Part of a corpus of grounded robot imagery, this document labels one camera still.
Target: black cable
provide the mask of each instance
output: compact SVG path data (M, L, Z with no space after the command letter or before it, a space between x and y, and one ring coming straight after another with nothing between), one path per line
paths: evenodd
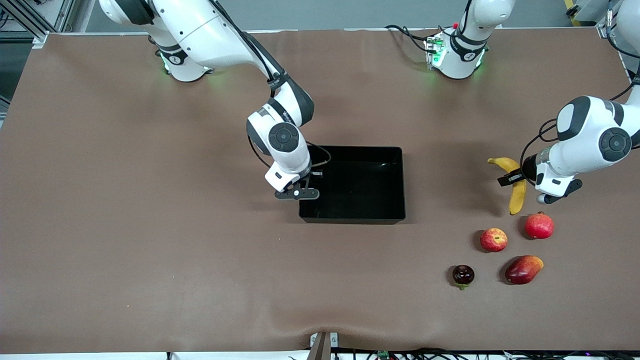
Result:
M391 25L387 25L387 26L385 26L385 29L396 29L396 30L400 31L401 33L405 34L406 36L408 36L408 37L412 37L412 38L414 38L414 39L416 39L416 40L420 40L420 41L425 41L425 40L427 40L427 37L419 37L419 36L417 36L417 35L413 35L413 34L411 34L411 33L409 32L409 29L407 29L407 27L406 27L406 26L403 26L403 27L401 28L401 27L399 27L398 25L393 25L393 24L391 24Z
M629 86L626 89L624 89L620 94L618 94L618 95L612 97L611 99L609 99L609 101L614 101L617 98L621 97L622 95L625 95L629 90L631 90L632 87L634 87L633 83L629 84Z
M422 348L420 350L418 350L418 353L421 354L421 356L423 358L426 358L427 360L434 360L438 357L441 357L443 360L451 360L448 357L446 357L445 355L449 355L449 356L453 356L456 358L456 360L468 360L466 357L460 355L460 354L456 354L454 352L451 352L449 350L443 349L443 348Z
M543 139L542 135L544 135L545 133L548 133L551 129L553 129L553 128L555 128L555 127L556 127L556 125L554 124L554 125L551 125L550 127L546 128L546 129L542 129L545 125L549 124L550 122L552 122L552 121L554 121L554 120L556 120L556 121L557 121L557 119L551 119L551 120L546 121L546 122L545 122L545 123L540 127L540 130L538 131L538 134L537 134L533 139L531 139L531 141L530 141L530 142L528 142L528 143L527 143L527 145L525 145L524 149L522 149L522 153L520 154L520 162L518 163L518 164L520 165L520 171L522 171L522 163L524 162L524 156L525 156L525 154L527 153L527 150L529 149L529 147L531 146L531 144L533 144L534 142L536 142L536 140L537 140L537 139ZM524 178L529 182L529 184L531 184L532 186L536 186L536 185L533 183L533 181L531 181L527 176L524 176Z
M628 51L624 51L624 50L620 49L618 47L618 45L616 45L616 42L613 41L613 39L611 38L611 32L607 34L607 40L609 41L609 43L611 44L611 46L613 46L613 48L615 50L618 50L619 52L621 52L622 54L625 54L627 56L631 56L632 58L640 59L640 55L636 55L636 54L633 54L633 53L630 53Z
M609 11L610 11L610 10L611 10L611 8L612 8L612 3L613 3L613 1L612 1L612 0L609 0L609 1L608 1L608 10L607 10L607 15L608 15ZM618 15L618 13L616 12L616 14L612 16L612 19L613 19L613 18L615 18L617 15ZM613 48L614 48L615 50L617 50L617 51L619 51L619 52L621 52L621 53L623 53L623 54L625 54L625 55L627 55L627 56L631 56L632 58L640 59L640 55L632 54L632 53L629 53L629 52L627 52L627 51L624 51L624 50L620 49L620 48L618 47L618 45L616 44L616 42L615 42L615 41L613 41L613 39L611 38L611 31L612 31L612 30L613 30L617 25L618 25L618 23L616 23L614 26L611 26L611 23L608 23L608 24L607 24L607 29L606 29L606 30L607 30L607 40L609 41L609 43L611 44L611 46L613 46Z
M316 145L316 144L314 144L312 142L307 142L307 144L317 147L318 149L324 151L326 153L326 155L327 155L327 160L324 160L324 161L319 162L317 164L312 164L311 167L319 167L319 166L322 166L322 165L326 165L327 163L329 163L329 161L331 161L331 153L327 149L325 149L324 147L321 147L320 145Z
M471 8L471 1L472 0L467 1L467 7L465 7L465 25L462 27L462 30L460 30L460 33L464 33L465 29L467 28L467 20L469 19L469 9Z
M246 45L253 51L253 53L258 57L258 59L260 60L260 62L262 63L262 66L264 66L266 72L267 72L267 78L269 79L269 81L273 81L273 74L271 73L271 70L269 69L269 67L267 66L266 61L264 60L264 58L262 57L262 54L260 54L260 51L258 51L258 49L255 47L255 45L251 42L251 40L249 40L249 38L247 38L246 34L244 32L242 32L242 30L240 30L236 23L233 21L233 19L231 19L231 17L229 16L229 14L227 13L227 11L225 10L225 8L218 2L218 0L209 0L209 2L213 5L213 7L216 8L216 10L218 12L220 12L225 18L227 18L227 21L229 24L231 24L231 26L236 30L236 32L238 33L238 35L244 40L244 42L246 43ZM271 97L273 97L275 94L274 91L271 91Z
M443 33L443 34L447 35L448 37L452 37L452 38L457 37L457 36L456 36L456 31L455 31L455 30L450 34L450 33L448 33L448 32L446 32L446 31L445 31L446 29L452 29L452 27L451 27L451 26L449 26L448 28L443 28L443 27L441 27L440 25L438 25L438 30L439 30L441 33Z
M398 25L387 25L385 26L385 29L398 29L402 34L405 34L406 36L408 36L418 49L429 54L436 53L434 50L425 49L424 47L420 46L420 44L416 42L416 40L425 41L427 37L419 37L417 35L411 34L411 31L409 31L409 29L406 26L403 26L402 28L400 28Z
M0 9L0 29L2 29L6 23L9 21L9 13L4 12L4 10Z
M247 135L246 137L247 137L247 139L249 139L249 145L251 145L251 150L253 150L253 153L258 157L258 159L260 159L260 162L262 162L264 164L264 166L270 168L271 165L267 164L267 162L264 161L264 159L262 159L262 156L260 156L260 154L258 154L258 152L253 147L253 141L251 140L251 137L249 135Z

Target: table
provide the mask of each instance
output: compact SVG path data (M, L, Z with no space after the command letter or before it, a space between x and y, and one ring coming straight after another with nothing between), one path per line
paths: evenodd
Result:
M178 83L145 36L51 35L0 132L3 352L290 350L321 330L358 348L637 349L638 154L553 206L529 189L522 214L557 224L537 241L486 164L574 97L628 85L595 29L498 30L462 81L398 32L256 37L316 102L305 138L403 148L407 220L305 224L274 199L244 130L268 96L257 69ZM503 252L479 251L489 227ZM524 254L544 269L506 284ZM447 278L462 263L465 291Z

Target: pomegranate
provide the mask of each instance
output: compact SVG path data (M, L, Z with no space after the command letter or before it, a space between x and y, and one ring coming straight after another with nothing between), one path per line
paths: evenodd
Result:
M524 224L524 231L531 238L546 239L554 233L554 221L540 211L537 214L529 215Z

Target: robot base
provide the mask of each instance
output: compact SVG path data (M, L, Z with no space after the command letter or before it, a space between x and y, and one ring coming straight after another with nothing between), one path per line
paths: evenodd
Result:
M425 49L435 52L426 55L429 69L438 69L442 74L452 79L468 78L482 64L482 57L486 50L483 50L478 56L473 54L474 59L471 61L462 61L460 55L451 50L450 38L449 35L441 32L424 41Z
M395 224L404 220L402 149L399 147L325 146L332 159L314 168L310 186L320 191L317 200L300 201L300 217L325 224ZM309 147L311 160L326 154Z
M213 73L213 69L200 66L193 62L191 58L186 58L183 64L177 65L172 63L171 60L165 59L162 55L160 55L159 57L164 63L164 71L168 75L173 76L174 79L183 83L192 83L196 80L199 80L206 74Z

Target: wire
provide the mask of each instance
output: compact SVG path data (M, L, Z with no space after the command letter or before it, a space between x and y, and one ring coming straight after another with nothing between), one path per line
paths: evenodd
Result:
M247 137L247 139L249 139L249 145L251 145L251 150L253 150L253 153L258 157L258 159L260 159L260 162L262 162L264 164L264 166L270 168L271 165L269 165L266 161L264 161L262 156L260 156L260 154L258 154L258 152L255 150L255 147L253 146L253 141L251 140L251 137L249 135L247 135L246 137Z
M318 145L316 145L316 144L314 144L312 142L307 142L307 144L317 147L318 149L324 151L328 156L327 160L324 160L324 161L322 161L320 163L317 163L317 164L312 164L311 167L320 167L322 165L326 165L327 163L329 163L329 161L331 161L331 153L327 149L325 149L324 147L318 146Z
M385 26L385 29L398 29L402 34L405 34L406 36L408 36L411 39L411 41L413 42L413 44L418 49L424 51L425 53L429 53L429 54L435 54L436 53L434 50L425 49L424 47L420 46L420 44L418 44L416 42L416 40L425 41L427 39L427 37L419 37L417 35L411 34L411 31L409 31L409 29L406 26L403 26L401 28L398 25L387 25L387 26Z
M467 29L467 20L469 19L469 9L471 8L471 0L467 1L467 7L465 7L465 25L462 27L460 33L464 33Z
M393 24L392 24L392 25L387 25L387 26L385 26L385 29L396 29L396 30L400 31L401 33L405 34L406 36L408 36L408 37L412 37L412 38L414 38L414 39L416 39L416 40L420 40L420 41L425 41L425 40L427 40L427 37L419 37L419 36L417 36L417 35L413 35L413 34L411 34L411 32L409 32L409 29L407 29L407 27L406 27L406 26L403 26L403 27L401 28L401 27L399 27L398 25L393 25Z
M613 1L609 0L607 2L607 17L609 16L609 12L611 11L611 9L613 8ZM617 16L618 13L616 12L615 15L612 16L612 19L615 18L615 16ZM618 50L619 52L621 52L622 54L625 54L627 56L631 56L632 58L636 58L636 59L640 59L640 55L637 54L632 54L628 51L624 51L622 49L620 49L618 47L618 45L616 44L616 42L613 40L613 38L611 38L611 31L618 25L618 23L616 23L614 26L611 26L611 23L607 20L607 40L609 41L609 43L611 44L611 46L613 46L613 48L615 50Z
M620 94L609 99L609 101L615 101L617 98L621 97L622 95L625 95L629 90L631 90L632 87L634 87L633 83L629 84L629 86L626 89L624 89Z
M452 28L453 28L452 26L449 26L449 27L443 28L443 27L441 27L440 25L438 25L438 30L440 30L440 32L441 32L441 33L443 33L443 34L445 34L445 35L447 35L448 37L451 37L451 38L458 37L458 36L456 35L456 32L455 32L455 31L454 31L454 32L452 32L451 34L445 31L446 29L452 29Z
M2 23L0 24L0 29L2 29L9 20L12 20L9 16L9 13L6 13L4 12L4 10L0 9L0 22Z
M627 56L631 56L632 58L640 59L640 55L636 55L636 54L633 54L633 53L630 53L630 52L628 52L628 51L624 51L624 50L620 49L620 48L618 47L618 45L616 45L616 42L615 42L615 41L613 41L613 39L611 38L611 32L609 32L609 33L607 34L607 40L609 41L609 43L611 44L611 46L613 46L613 48L614 48L615 50L618 50L620 53L622 53L622 54L624 54L624 55L627 55Z
M551 129L556 127L556 124L551 125L550 127L543 129L547 124L553 122L553 121L557 121L557 119L551 119L546 121L544 124L542 124L542 126L540 127L540 130L538 131L538 134L531 139L530 142L527 143L527 145L525 145L524 149L522 149L522 153L520 154L520 162L518 163L520 165L520 173L523 175L523 177L529 182L529 184L531 184L532 186L536 186L533 181L531 181L524 173L522 170L522 163L524 162L524 156L527 153L527 150L529 149L529 147L531 146L531 144L533 144L534 142L536 142L537 139L541 139L544 142L553 142L556 141L556 139L552 139L552 140L546 140L544 139L544 137L542 135L548 133Z
M253 51L253 53L255 53L255 55L258 57L258 59L262 63L262 66L264 66L265 71L267 72L267 75L268 75L267 78L269 79L269 81L272 81L273 74L271 73L271 70L267 66L267 63L264 60L264 57L262 56L262 54L260 54L260 51L258 51L258 49L255 47L253 42L251 42L249 38L246 36L246 34L237 27L233 19L231 19L231 17L229 16L225 8L218 2L218 0L209 0L209 2L213 5L213 7L216 8L217 11L219 11L225 18L227 18L228 23L231 24L231 26L236 30L238 35L244 40L246 45ZM271 97L273 97L274 95L275 95L275 92L271 91Z

